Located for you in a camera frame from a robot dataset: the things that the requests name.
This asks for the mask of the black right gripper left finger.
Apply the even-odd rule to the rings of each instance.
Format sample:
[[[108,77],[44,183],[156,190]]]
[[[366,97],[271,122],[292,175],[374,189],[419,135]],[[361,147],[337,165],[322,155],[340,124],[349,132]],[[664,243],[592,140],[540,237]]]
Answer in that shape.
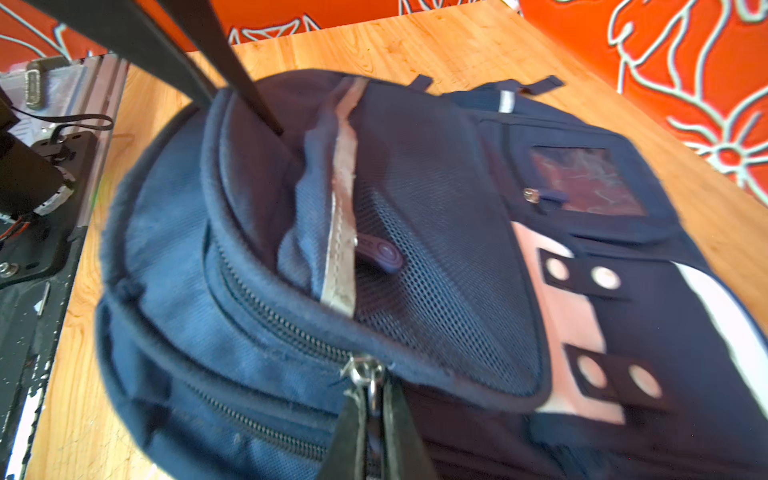
[[[331,446],[317,480],[362,480],[367,473],[368,401],[361,387],[344,392],[345,404],[339,415]]]

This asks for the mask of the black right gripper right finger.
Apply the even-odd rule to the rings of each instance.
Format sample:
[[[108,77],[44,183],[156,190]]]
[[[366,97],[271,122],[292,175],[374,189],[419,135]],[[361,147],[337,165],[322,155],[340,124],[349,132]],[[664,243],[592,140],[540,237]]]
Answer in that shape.
[[[384,479],[435,480],[438,474],[414,424],[401,388],[388,380],[383,390]]]

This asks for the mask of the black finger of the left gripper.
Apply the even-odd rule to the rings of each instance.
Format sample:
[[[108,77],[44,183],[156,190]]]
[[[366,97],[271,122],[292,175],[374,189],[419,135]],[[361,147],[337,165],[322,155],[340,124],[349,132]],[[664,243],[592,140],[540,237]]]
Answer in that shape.
[[[283,127],[231,49],[211,3],[163,0],[158,4],[254,113],[276,135],[282,135]]]
[[[134,1],[29,0],[35,9],[179,90],[201,107],[217,89]]]

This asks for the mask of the navy blue backpack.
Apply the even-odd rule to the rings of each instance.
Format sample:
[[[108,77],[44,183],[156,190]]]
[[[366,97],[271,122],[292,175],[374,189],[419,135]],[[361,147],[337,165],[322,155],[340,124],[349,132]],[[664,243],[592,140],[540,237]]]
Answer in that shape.
[[[763,479],[767,340],[624,137],[322,70],[180,111],[102,237],[105,389],[177,479],[316,479],[400,385],[437,479]]]

